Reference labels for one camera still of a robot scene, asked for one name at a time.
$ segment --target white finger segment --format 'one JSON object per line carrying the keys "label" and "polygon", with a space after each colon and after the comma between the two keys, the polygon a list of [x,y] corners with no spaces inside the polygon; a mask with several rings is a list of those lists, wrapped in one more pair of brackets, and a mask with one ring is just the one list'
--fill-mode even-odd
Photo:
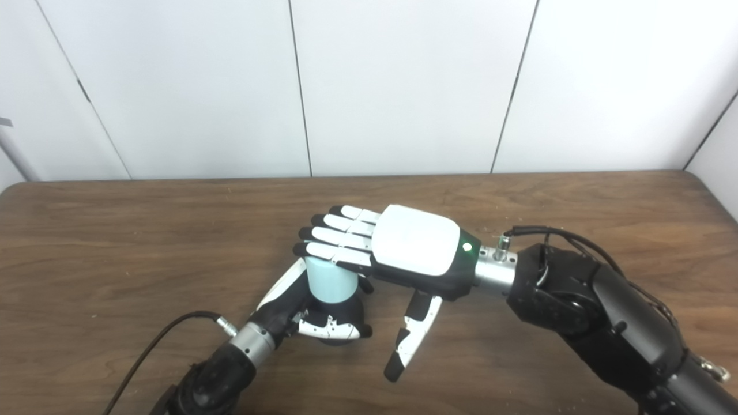
{"label": "white finger segment", "polygon": [[319,242],[309,242],[305,249],[308,254],[333,262],[334,264],[341,261],[363,267],[371,267],[370,254],[366,252],[352,250],[346,247],[335,247]]}
{"label": "white finger segment", "polygon": [[351,220],[342,216],[328,214],[323,217],[326,226],[342,230],[348,233],[371,236],[374,233],[374,225],[360,220]]}
{"label": "white finger segment", "polygon": [[319,241],[328,242],[339,247],[350,247],[358,250],[371,250],[371,239],[353,233],[344,233],[340,230],[327,227],[314,227],[312,235]]}
{"label": "white finger segment", "polygon": [[357,208],[354,206],[342,206],[341,214],[349,219],[369,223],[376,223],[381,216],[380,213],[372,212],[371,210],[361,209],[359,207]]}

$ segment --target robotic finger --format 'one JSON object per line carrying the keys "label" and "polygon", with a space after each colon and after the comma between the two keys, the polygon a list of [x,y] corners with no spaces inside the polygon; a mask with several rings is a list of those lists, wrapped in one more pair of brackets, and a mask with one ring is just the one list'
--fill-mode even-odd
{"label": "robotic finger", "polygon": [[418,290],[413,293],[405,312],[405,328],[397,333],[395,351],[384,368],[384,377],[387,380],[397,382],[400,378],[423,343],[442,303],[443,300],[437,295],[424,294]]}

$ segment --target white wall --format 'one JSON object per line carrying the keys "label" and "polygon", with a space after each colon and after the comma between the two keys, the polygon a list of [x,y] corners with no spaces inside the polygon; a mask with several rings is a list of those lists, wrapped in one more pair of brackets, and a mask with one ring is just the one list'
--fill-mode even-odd
{"label": "white wall", "polygon": [[0,117],[32,178],[128,179],[34,1],[0,0]]}
{"label": "white wall", "polygon": [[0,0],[32,179],[682,168],[738,89],[728,1],[38,4]]}
{"label": "white wall", "polygon": [[738,100],[725,112],[687,171],[702,179],[725,209],[738,219]]}
{"label": "white wall", "polygon": [[0,150],[0,193],[15,183],[25,182],[21,173],[8,158],[4,151]]}
{"label": "white wall", "polygon": [[293,0],[313,173],[488,173],[534,0]]}
{"label": "white wall", "polygon": [[40,4],[133,178],[310,174],[286,0]]}
{"label": "white wall", "polygon": [[738,1],[541,0],[494,172],[683,168],[737,72]]}

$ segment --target wooden table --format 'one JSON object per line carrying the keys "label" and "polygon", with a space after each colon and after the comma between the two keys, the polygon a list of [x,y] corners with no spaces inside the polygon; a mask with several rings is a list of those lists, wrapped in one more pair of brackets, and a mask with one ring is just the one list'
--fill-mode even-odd
{"label": "wooden table", "polygon": [[[27,183],[0,197],[0,413],[95,414],[170,320],[242,323],[294,262],[314,213],[399,203],[493,244],[514,224],[597,241],[679,317],[688,344],[738,371],[738,227],[681,171]],[[536,242],[520,238],[514,248]],[[371,339],[288,339],[238,414],[634,414],[553,333],[473,292],[446,303],[396,384],[382,376],[411,291],[374,281]],[[179,326],[115,414],[147,414],[225,336]],[[727,384],[738,395],[738,382]]]}

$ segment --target light blue cup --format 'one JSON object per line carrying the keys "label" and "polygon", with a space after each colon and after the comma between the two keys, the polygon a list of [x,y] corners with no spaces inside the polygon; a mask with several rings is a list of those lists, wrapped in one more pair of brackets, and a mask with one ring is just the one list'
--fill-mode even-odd
{"label": "light blue cup", "polygon": [[330,261],[315,257],[305,258],[308,266],[308,284],[313,296],[323,303],[341,303],[348,300],[359,286],[359,276]]}

